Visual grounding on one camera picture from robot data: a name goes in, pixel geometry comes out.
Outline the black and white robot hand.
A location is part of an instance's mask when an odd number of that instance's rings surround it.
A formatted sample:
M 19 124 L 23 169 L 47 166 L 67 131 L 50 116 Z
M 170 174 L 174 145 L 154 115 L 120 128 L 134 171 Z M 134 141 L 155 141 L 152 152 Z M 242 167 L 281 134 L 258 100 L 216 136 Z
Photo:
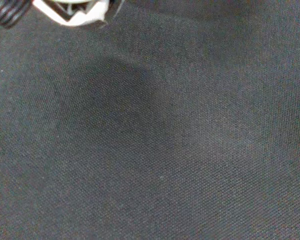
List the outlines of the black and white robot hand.
M 123 3 L 123 0 L 0 0 L 0 26 L 6 29 L 15 26 L 30 7 L 61 26 L 103 26 L 117 15 Z

